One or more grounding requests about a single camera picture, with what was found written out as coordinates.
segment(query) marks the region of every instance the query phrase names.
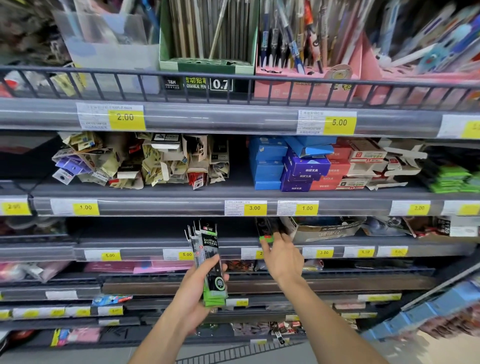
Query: circular logo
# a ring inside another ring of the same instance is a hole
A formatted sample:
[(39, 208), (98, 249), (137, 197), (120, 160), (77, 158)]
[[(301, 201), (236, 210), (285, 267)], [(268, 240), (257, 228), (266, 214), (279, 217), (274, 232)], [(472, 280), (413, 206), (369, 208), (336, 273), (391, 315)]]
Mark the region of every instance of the circular logo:
[(217, 287), (219, 291), (223, 291), (225, 289), (225, 282), (223, 281), (222, 277), (215, 278), (215, 287)]

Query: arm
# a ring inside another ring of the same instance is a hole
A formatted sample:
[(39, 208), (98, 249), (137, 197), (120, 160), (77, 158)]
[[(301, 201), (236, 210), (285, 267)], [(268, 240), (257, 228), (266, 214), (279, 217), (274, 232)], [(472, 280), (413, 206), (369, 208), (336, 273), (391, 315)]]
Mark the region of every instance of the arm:
[(130, 358), (128, 364), (171, 364), (188, 334), (192, 333), (207, 317), (210, 308), (204, 307), (200, 297), (204, 292), (204, 279), (220, 259), (219, 255), (206, 259), (195, 269), (190, 268), (172, 303), (163, 312), (147, 337)]
[(265, 263), (273, 279), (295, 308), (317, 362), (388, 364), (310, 289), (301, 276), (304, 258), (290, 237), (276, 232), (274, 238), (272, 250), (267, 242), (261, 242)]

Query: green display box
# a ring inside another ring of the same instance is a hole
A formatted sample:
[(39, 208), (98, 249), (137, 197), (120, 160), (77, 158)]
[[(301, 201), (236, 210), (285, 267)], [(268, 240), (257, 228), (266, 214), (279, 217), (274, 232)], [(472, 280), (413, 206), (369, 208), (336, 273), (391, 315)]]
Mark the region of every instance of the green display box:
[[(249, 19), (250, 31), (248, 34), (248, 57), (249, 62), (235, 60), (209, 60), (198, 58), (174, 58), (173, 30), (170, 17), (169, 1), (162, 1), (160, 12), (160, 70), (166, 72), (190, 72), (190, 73), (220, 73), (253, 75), (257, 58), (257, 37), (259, 25), (259, 1), (253, 1), (250, 6)], [(247, 92), (248, 80), (231, 80), (227, 78), (207, 79), (205, 77), (186, 77), (185, 84), (188, 90), (202, 91), (207, 87), (217, 92)], [(166, 89), (183, 89), (181, 77), (166, 77)]]

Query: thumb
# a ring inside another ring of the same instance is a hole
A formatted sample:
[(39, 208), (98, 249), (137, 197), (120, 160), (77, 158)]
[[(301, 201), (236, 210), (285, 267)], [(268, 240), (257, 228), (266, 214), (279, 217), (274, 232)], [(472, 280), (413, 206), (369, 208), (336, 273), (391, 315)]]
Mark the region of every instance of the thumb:
[(262, 250), (264, 251), (264, 260), (268, 259), (268, 257), (270, 256), (270, 246), (265, 239), (260, 239), (260, 245), (262, 246)]
[(200, 264), (200, 266), (195, 271), (195, 275), (199, 275), (201, 277), (205, 277), (208, 272), (218, 263), (220, 260), (220, 255), (215, 254), (213, 257), (205, 259), (205, 261)]

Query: pen refill package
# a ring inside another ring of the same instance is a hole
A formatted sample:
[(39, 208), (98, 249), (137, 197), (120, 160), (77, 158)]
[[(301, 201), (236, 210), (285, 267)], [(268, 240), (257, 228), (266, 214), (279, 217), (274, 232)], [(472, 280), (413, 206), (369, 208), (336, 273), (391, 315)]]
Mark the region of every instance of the pen refill package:
[[(197, 267), (205, 259), (218, 254), (216, 224), (208, 220), (194, 221), (193, 227), (189, 226), (188, 232), (185, 233), (187, 240), (192, 245)], [(222, 262), (219, 260), (205, 277), (203, 295), (205, 307), (224, 306), (227, 297), (227, 288), (222, 275)]]

